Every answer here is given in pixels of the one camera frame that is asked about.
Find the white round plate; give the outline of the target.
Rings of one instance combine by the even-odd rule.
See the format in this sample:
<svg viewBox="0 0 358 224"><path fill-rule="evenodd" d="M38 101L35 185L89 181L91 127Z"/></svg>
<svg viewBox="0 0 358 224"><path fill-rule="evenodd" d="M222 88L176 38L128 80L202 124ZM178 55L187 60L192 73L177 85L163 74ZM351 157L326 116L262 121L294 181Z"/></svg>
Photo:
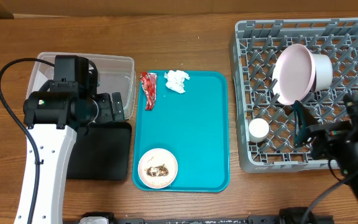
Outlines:
<svg viewBox="0 0 358 224"><path fill-rule="evenodd" d="M316 76L313 54L301 44L287 47L278 57L272 78L273 93L283 105L302 100L311 90Z"/></svg>

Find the grey round bowl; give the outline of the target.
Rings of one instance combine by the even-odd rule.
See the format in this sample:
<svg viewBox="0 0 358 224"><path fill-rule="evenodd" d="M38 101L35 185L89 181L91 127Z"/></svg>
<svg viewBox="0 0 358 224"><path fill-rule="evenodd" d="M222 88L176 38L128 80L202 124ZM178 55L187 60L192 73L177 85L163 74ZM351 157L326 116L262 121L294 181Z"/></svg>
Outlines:
<svg viewBox="0 0 358 224"><path fill-rule="evenodd" d="M249 126L249 141L262 142L269 135L270 126L266 120L262 118L256 118L250 121Z"/></svg>

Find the red snack wrapper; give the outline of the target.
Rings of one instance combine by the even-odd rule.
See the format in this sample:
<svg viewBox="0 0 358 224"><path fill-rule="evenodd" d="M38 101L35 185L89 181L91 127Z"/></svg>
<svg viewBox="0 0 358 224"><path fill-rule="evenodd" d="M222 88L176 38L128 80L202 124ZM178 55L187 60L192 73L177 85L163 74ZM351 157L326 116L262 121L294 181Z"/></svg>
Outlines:
<svg viewBox="0 0 358 224"><path fill-rule="evenodd" d="M155 106L156 101L156 91L157 91L157 80L158 75L151 72L141 72L140 73L140 82L144 94L146 96L146 106L147 111L151 111Z"/></svg>

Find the white cup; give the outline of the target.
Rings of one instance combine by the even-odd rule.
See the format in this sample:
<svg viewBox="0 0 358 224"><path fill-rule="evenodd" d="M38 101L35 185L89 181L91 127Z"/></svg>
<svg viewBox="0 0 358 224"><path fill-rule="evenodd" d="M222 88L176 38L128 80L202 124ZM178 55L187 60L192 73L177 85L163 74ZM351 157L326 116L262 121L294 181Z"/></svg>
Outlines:
<svg viewBox="0 0 358 224"><path fill-rule="evenodd" d="M321 91L331 86L333 80L333 68L330 58L323 54L313 54L315 61L315 79L312 91Z"/></svg>

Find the small dish with food scraps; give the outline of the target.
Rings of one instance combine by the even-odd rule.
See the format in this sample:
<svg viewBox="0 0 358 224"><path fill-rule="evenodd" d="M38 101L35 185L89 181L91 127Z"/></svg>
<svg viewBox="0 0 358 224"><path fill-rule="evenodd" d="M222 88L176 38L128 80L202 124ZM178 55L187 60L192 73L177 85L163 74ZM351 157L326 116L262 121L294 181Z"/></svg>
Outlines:
<svg viewBox="0 0 358 224"><path fill-rule="evenodd" d="M151 189L168 187L176 179L177 174L177 159L166 149L151 149L140 158L138 163L139 178Z"/></svg>

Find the white tissue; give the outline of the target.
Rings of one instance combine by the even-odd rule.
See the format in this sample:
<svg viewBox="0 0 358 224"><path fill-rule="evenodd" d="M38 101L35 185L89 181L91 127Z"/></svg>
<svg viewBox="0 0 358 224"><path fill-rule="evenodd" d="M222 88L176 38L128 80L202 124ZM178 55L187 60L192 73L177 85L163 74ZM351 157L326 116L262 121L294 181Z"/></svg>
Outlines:
<svg viewBox="0 0 358 224"><path fill-rule="evenodd" d="M164 78L167 80L165 86L168 89L182 94L185 92L184 81L189 80L190 76L181 70L169 70L164 73Z"/></svg>

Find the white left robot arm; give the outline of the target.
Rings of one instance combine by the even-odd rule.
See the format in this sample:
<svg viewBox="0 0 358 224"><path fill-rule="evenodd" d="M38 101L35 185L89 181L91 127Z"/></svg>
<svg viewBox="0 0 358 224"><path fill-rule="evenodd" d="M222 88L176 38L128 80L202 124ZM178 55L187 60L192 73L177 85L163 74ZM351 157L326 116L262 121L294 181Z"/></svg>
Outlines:
<svg viewBox="0 0 358 224"><path fill-rule="evenodd" d="M120 93L101 91L106 59L74 53L35 59L23 106L27 157L16 223L62 223L77 130L124 121Z"/></svg>

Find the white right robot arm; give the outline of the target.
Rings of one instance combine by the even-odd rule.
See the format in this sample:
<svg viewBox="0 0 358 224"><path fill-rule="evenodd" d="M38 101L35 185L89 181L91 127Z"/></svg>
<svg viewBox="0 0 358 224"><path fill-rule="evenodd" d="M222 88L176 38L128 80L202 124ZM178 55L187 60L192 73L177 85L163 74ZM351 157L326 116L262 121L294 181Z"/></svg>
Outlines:
<svg viewBox="0 0 358 224"><path fill-rule="evenodd" d="M293 104L294 145L300 147L309 144L314 160L335 160L343 175L343 179L338 180L311 203L300 223L317 223L311 213L312 209L341 185L348 185L358 200L358 94L346 94L343 101L349 119L327 124L319 124L300 101Z"/></svg>

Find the grey dishwasher rack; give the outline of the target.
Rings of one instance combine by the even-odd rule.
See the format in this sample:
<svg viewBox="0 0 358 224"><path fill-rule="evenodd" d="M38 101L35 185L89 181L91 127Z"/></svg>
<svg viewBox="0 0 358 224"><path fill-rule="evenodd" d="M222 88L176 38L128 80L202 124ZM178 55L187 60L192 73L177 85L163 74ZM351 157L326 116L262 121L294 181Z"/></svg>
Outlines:
<svg viewBox="0 0 358 224"><path fill-rule="evenodd" d="M334 72L331 86L309 92L303 105L320 124L347 119L343 97L358 92L358 17L339 19L243 20L229 42L236 94L239 165L244 172L298 172L336 168L335 162L313 160L308 146L295 148L291 106L277 101L272 78L275 63L290 45L301 44L327 55ZM262 118L270 131L262 142L249 141L251 120Z"/></svg>

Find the black rectangular tray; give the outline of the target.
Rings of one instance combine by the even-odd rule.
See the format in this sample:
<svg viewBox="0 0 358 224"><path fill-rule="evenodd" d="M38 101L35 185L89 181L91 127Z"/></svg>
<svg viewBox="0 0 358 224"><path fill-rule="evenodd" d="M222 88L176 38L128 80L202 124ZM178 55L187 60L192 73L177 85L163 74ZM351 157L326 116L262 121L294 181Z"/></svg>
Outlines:
<svg viewBox="0 0 358 224"><path fill-rule="evenodd" d="M127 122L79 128L68 163L67 179L126 179L131 136L132 126Z"/></svg>

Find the clear plastic bin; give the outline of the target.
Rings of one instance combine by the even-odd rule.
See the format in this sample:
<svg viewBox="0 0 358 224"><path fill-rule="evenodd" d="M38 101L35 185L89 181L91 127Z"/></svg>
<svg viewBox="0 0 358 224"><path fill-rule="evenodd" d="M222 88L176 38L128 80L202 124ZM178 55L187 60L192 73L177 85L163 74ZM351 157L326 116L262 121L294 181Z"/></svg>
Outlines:
<svg viewBox="0 0 358 224"><path fill-rule="evenodd" d="M134 60L130 57L102 55L102 54L83 54L77 56L85 57L94 62L99 72L98 93L119 92L122 99L122 107L125 119L130 119L133 114L136 91L136 74ZM27 87L29 96L33 91L37 91L47 81L54 76L54 68L44 63L35 63Z"/></svg>

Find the teal plastic tray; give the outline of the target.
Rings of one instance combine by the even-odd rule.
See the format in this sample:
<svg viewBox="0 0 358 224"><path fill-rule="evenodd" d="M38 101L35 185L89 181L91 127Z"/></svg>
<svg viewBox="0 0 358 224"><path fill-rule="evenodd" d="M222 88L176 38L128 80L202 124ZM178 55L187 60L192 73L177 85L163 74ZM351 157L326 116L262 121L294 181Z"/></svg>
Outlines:
<svg viewBox="0 0 358 224"><path fill-rule="evenodd" d="M140 158L149 150L170 151L178 174L166 191L220 192L230 181L229 113L226 78L214 71L189 71L185 92L168 89L165 71L157 72L152 110L139 91L135 123L132 180L148 190L138 174Z"/></svg>

